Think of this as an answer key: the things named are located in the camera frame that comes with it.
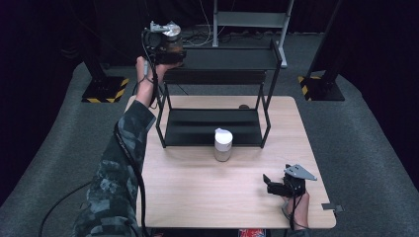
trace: black metal shelf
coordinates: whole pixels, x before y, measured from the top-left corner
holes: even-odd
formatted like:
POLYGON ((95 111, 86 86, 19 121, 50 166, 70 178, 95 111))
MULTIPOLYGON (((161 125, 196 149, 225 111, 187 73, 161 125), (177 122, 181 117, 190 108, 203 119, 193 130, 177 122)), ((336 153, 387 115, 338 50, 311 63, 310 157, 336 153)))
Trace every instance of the black metal shelf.
POLYGON ((163 147, 213 146, 214 131, 223 128, 233 133, 233 146, 264 147, 271 124, 268 108, 281 68, 276 41, 258 48, 188 48, 184 65, 167 71, 162 99, 157 97, 159 115, 156 128, 163 147), (273 70, 271 87, 265 100, 263 87, 268 70, 273 70), (179 109, 173 108, 169 84, 259 85, 256 106, 250 109, 179 109), (160 129, 164 105, 169 107, 165 135, 160 129), (262 104, 266 130, 262 135, 258 108, 262 104))
POLYGON ((256 110, 173 109, 169 113, 165 143, 168 146, 213 145, 214 131, 222 127, 234 135, 234 146, 262 143, 256 110))

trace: black backdrop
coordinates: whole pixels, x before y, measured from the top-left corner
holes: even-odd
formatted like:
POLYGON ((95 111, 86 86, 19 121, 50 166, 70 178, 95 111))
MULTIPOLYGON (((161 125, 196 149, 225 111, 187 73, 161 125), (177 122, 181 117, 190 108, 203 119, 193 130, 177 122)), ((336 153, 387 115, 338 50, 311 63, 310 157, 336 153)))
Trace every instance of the black backdrop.
POLYGON ((418 9, 414 0, 343 0, 313 64, 322 71, 342 61, 339 73, 360 90, 417 189, 418 9))
MULTIPOLYGON (((146 0, 104 1, 94 0, 98 35, 102 38, 100 61, 104 64, 133 65, 142 52, 140 34, 154 21, 166 25, 173 21, 181 28, 212 24, 213 0, 146 0)), ((286 12, 288 0, 218 1, 219 11, 286 12)), ((295 0, 289 33, 323 33, 333 13, 335 0, 295 0)), ((269 29, 227 28, 223 32, 269 29)))
POLYGON ((70 21, 57 1, 0 4, 0 204, 55 121, 76 61, 61 54, 70 21))

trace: table top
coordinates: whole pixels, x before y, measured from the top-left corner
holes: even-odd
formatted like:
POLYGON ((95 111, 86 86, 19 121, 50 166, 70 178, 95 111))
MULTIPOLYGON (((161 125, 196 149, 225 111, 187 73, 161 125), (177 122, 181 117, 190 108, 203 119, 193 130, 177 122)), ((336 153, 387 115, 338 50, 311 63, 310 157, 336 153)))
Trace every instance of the table top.
MULTIPOLYGON (((172 96, 184 108, 231 109, 255 104, 255 97, 172 96)), ((161 128, 164 132, 167 110, 161 128)), ((265 129, 263 113, 261 128, 265 129)), ((304 130, 291 97, 273 97, 271 131, 265 147, 233 147, 228 161, 218 162, 211 146, 163 148, 157 131, 148 133, 142 176, 146 189, 148 227, 289 228, 281 206, 284 201, 267 193, 266 174, 281 182, 286 164, 299 164, 317 181, 306 181, 310 193, 310 228, 332 228, 336 219, 304 130)), ((141 214, 137 200, 137 219, 141 214)))

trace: camouflage sleeve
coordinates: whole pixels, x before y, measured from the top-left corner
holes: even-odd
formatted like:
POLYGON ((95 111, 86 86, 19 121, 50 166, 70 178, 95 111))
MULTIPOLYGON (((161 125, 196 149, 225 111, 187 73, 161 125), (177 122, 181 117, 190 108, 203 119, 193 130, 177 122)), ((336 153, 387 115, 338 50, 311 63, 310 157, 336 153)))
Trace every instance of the camouflage sleeve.
MULTIPOLYGON (((154 121, 151 111, 134 101, 116 126, 139 172, 154 121)), ((137 192, 133 167, 113 136, 87 192, 88 206, 74 222, 72 236, 140 236, 135 218, 137 192)))
POLYGON ((310 237, 311 232, 310 229, 302 229, 302 230, 289 230, 288 237, 310 237))

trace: gray carpet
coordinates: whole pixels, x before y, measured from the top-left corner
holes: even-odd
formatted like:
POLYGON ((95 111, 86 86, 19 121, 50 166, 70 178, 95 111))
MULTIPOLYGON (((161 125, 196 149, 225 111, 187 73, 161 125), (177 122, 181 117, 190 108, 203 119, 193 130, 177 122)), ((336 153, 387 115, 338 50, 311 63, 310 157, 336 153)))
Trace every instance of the gray carpet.
MULTIPOLYGON (((297 76, 307 72, 321 37, 286 37, 289 67, 280 72, 275 89, 277 96, 295 98, 329 198, 345 208, 337 214, 335 228, 314 230, 313 235, 419 236, 419 194, 360 92, 339 77, 337 84, 344 102, 307 102, 303 98, 297 76)), ((263 44, 266 40, 233 39, 225 45, 263 44)), ((91 180, 135 81, 133 67, 112 67, 106 73, 130 79, 118 103, 81 103, 90 75, 84 64, 74 71, 52 130, 0 208, 0 236, 38 235, 43 217, 55 202, 91 180)), ((253 93, 247 87, 183 89, 190 95, 253 93)), ((171 93, 183 94, 177 87, 171 88, 171 93)), ((69 235, 86 190, 76 192, 56 207, 44 225, 43 236, 69 235)), ((273 231, 275 237, 282 233, 273 231)))

